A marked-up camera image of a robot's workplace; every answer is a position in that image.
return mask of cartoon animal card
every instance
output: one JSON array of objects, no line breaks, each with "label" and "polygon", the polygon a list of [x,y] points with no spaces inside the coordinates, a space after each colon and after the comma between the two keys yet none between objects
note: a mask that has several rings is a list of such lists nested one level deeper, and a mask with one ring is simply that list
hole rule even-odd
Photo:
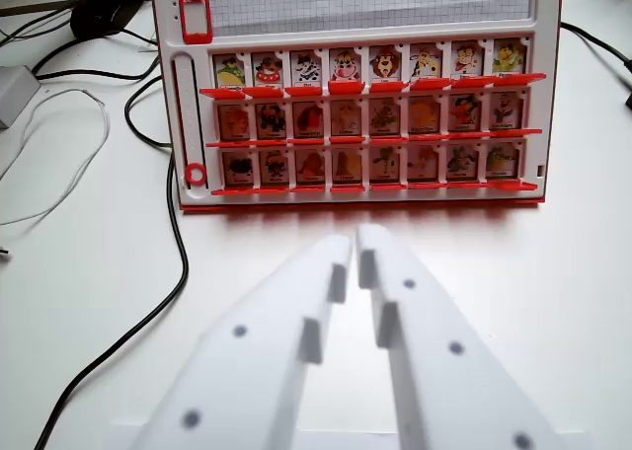
[{"label": "cartoon animal card", "polygon": [[362,183],[361,148],[332,150],[332,182],[334,184]]},{"label": "cartoon animal card", "polygon": [[516,92],[493,93],[490,102],[490,129],[520,129],[522,99]]},{"label": "cartoon animal card", "polygon": [[329,50],[330,80],[333,82],[359,82],[361,79],[360,56],[352,48]]},{"label": "cartoon animal card", "polygon": [[475,181],[478,178],[478,151],[471,144],[447,146],[447,172],[449,181]]},{"label": "cartoon animal card", "polygon": [[477,40],[454,41],[452,43],[452,78],[483,75],[484,53],[483,47]]},{"label": "cartoon animal card", "polygon": [[323,137],[323,109],[316,102],[294,103],[294,137]]},{"label": "cartoon animal card", "polygon": [[496,142],[487,147],[487,179],[515,179],[519,151],[512,142]]},{"label": "cartoon animal card", "polygon": [[325,158],[317,149],[296,150],[296,184],[319,186],[325,184]]},{"label": "cartoon animal card", "polygon": [[402,54],[394,45],[378,45],[368,51],[368,77],[372,83],[396,82],[401,79]]},{"label": "cartoon animal card", "polygon": [[251,187],[254,184],[253,160],[247,151],[222,153],[222,165],[227,187]]},{"label": "cartoon animal card", "polygon": [[296,50],[289,54],[292,85],[295,87],[321,86],[321,61],[313,50]]},{"label": "cartoon animal card", "polygon": [[408,105],[408,132],[430,134],[438,132],[440,104],[433,97],[411,97]]},{"label": "cartoon animal card", "polygon": [[441,50],[434,43],[411,44],[411,82],[441,76]]},{"label": "cartoon animal card", "polygon": [[252,63],[256,87],[283,86],[283,62],[274,52],[253,53]]},{"label": "cartoon animal card", "polygon": [[361,109],[355,100],[331,102],[332,136],[360,136]]},{"label": "cartoon animal card", "polygon": [[408,146],[408,182],[435,182],[438,179],[438,153],[431,146]]},{"label": "cartoon animal card", "polygon": [[234,53],[213,55],[215,81],[219,88],[241,88],[246,86],[244,62]]},{"label": "cartoon animal card", "polygon": [[278,103],[256,105],[255,113],[259,139],[285,139],[285,111]]},{"label": "cartoon animal card", "polygon": [[396,147],[371,147],[369,154],[372,183],[399,182],[399,151]]},{"label": "cartoon animal card", "polygon": [[494,40],[494,62],[492,71],[497,74],[524,73],[526,47],[519,38],[497,38]]},{"label": "cartoon animal card", "polygon": [[447,128],[450,131],[476,131],[481,124],[481,102],[473,94],[452,95]]},{"label": "cartoon animal card", "polygon": [[219,137],[222,141],[250,139],[248,112],[241,105],[219,105]]},{"label": "cartoon animal card", "polygon": [[368,101],[369,134],[371,136],[399,136],[399,105],[392,98]]},{"label": "cartoon animal card", "polygon": [[287,156],[277,149],[259,152],[262,186],[288,186]]}]

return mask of guess who game board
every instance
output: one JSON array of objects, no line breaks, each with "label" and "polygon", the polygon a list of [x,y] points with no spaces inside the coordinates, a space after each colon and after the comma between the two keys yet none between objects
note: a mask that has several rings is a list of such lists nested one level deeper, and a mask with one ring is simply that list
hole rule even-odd
[{"label": "guess who game board", "polygon": [[185,210],[543,201],[560,0],[154,0]]}]

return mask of card row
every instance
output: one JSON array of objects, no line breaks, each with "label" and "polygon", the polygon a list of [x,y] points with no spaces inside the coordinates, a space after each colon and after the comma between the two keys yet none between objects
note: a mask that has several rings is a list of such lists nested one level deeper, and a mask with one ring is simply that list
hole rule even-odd
[{"label": "card row", "polygon": [[[495,92],[486,103],[475,94],[446,98],[449,103],[448,131],[480,130],[483,110],[489,113],[490,130],[522,128],[524,96],[521,93]],[[404,103],[408,103],[410,134],[439,132],[441,105],[435,97],[410,97]],[[394,98],[368,100],[368,126],[362,125],[362,108],[357,100],[332,101],[329,102],[329,108],[332,136],[360,136],[366,132],[372,137],[400,135],[401,106]],[[295,138],[324,137],[323,103],[310,101],[255,104],[254,113],[250,115],[246,104],[218,105],[219,138],[222,141],[248,140],[253,122],[257,126],[258,139],[285,139],[288,137],[288,116]]]},{"label": "card row", "polygon": [[[408,60],[402,60],[403,44],[375,45],[363,57],[361,47],[292,50],[289,53],[289,78],[284,80],[282,52],[222,53],[212,56],[213,73],[218,88],[241,88],[247,84],[246,68],[252,68],[256,87],[320,87],[325,81],[368,81],[371,83],[402,80],[402,66],[408,63],[407,80],[427,78],[461,78],[481,76],[485,66],[486,39],[453,42],[412,43]],[[443,52],[449,50],[449,67],[443,69]],[[497,38],[490,50],[492,73],[524,73],[526,45],[522,39]],[[323,74],[323,57],[328,59],[329,73]],[[362,78],[362,64],[367,64],[368,80]]]},{"label": "card row", "polygon": [[[515,179],[522,152],[521,145],[521,142],[488,143],[486,179]],[[350,147],[331,149],[330,152],[332,161],[329,179],[334,185],[362,184],[365,175],[368,175],[368,180],[372,184],[398,184],[403,175],[408,183],[437,182],[439,179],[439,152],[428,145],[409,145],[406,148]],[[406,163],[405,174],[402,174],[401,162]],[[270,149],[254,153],[227,151],[221,152],[225,186],[252,187],[255,183],[256,164],[259,166],[262,187],[288,186],[291,164],[295,168],[295,181],[298,186],[323,186],[328,178],[323,149]],[[476,145],[446,146],[443,172],[447,181],[478,180],[478,165],[479,150]]]}]

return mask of white tabletop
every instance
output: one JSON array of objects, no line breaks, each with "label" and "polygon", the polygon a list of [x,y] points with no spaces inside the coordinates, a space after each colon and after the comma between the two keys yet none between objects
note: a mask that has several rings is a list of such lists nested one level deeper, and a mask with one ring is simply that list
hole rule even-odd
[{"label": "white tabletop", "polygon": [[[0,0],[0,5],[18,0]],[[39,0],[22,0],[35,2]],[[564,0],[563,20],[632,54],[632,0]],[[13,30],[33,16],[3,18]],[[129,28],[151,36],[151,9]],[[3,65],[33,66],[71,39],[68,28],[0,48]],[[41,73],[95,68],[140,73],[153,54],[117,36],[83,43]],[[599,51],[626,76],[622,64]],[[97,77],[50,81],[36,95],[86,88],[112,120],[111,138],[79,187],[41,223],[0,228],[14,258],[0,264],[0,448],[33,448],[74,375],[172,289],[181,266],[165,205],[168,156],[138,141],[122,108],[139,84]],[[156,85],[132,112],[167,139]],[[191,259],[185,292],[161,320],[82,385],[50,450],[101,450],[113,422],[150,415],[213,320],[294,252],[366,221],[404,238],[474,328],[559,430],[584,429],[595,449],[628,445],[632,398],[632,273],[627,159],[632,112],[623,88],[578,37],[562,32],[547,200],[537,207],[326,208],[179,215]],[[0,165],[25,113],[0,131]],[[0,184],[0,219],[48,205],[101,135],[80,95],[37,116],[32,142]],[[299,425],[395,430],[386,355],[372,339],[370,300],[350,284],[331,323],[325,364],[308,375]]]}]

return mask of grid paper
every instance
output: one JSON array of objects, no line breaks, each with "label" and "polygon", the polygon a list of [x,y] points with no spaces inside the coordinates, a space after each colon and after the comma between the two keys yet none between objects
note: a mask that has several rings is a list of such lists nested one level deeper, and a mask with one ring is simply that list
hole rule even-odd
[{"label": "grid paper", "polygon": [[527,19],[529,0],[210,0],[217,36]]}]

